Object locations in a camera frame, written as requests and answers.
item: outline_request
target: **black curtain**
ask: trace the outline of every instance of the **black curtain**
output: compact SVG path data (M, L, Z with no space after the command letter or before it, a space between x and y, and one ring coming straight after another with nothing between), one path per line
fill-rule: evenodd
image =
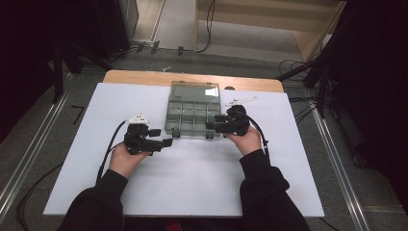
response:
M333 93L364 141L354 146L390 179L408 211L408 3L348 1L309 80L327 68Z
M41 1L0 1L0 141L54 80L49 11Z

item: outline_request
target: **white paper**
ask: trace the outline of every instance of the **white paper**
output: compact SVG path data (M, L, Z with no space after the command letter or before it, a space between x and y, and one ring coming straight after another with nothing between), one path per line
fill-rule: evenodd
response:
M150 129L165 132L170 87L99 84L66 157L46 215L64 215L82 190L93 187L96 174L117 125L142 113ZM221 90L221 105L234 98L257 96L244 106L262 128L271 163L281 169L291 187L288 194L305 217L323 217L319 195L285 93ZM123 141L125 124L115 142ZM239 195L242 155L228 139L181 138L146 158L131 176L122 195L128 216L242 215Z

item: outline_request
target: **wooden table edge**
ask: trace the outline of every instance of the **wooden table edge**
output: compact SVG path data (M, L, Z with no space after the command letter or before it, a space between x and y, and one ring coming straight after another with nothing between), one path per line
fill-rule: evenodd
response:
M275 79L201 75L159 71L110 70L103 83L171 86L172 81L217 83L220 89L233 87L235 90L284 92L282 83Z

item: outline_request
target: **gray tray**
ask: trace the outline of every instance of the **gray tray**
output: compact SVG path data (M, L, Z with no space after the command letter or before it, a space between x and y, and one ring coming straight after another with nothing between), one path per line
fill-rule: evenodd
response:
M219 137L219 133L207 130L205 123L214 122L214 116L220 114L218 84L172 82L166 112L165 130L168 135L174 138Z

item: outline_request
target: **person's right hand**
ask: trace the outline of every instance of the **person's right hand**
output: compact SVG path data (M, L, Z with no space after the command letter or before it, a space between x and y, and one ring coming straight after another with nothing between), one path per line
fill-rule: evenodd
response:
M249 126L248 132L240 137L232 133L224 134L229 140L231 140L240 150L243 156L261 149L261 134L254 127Z

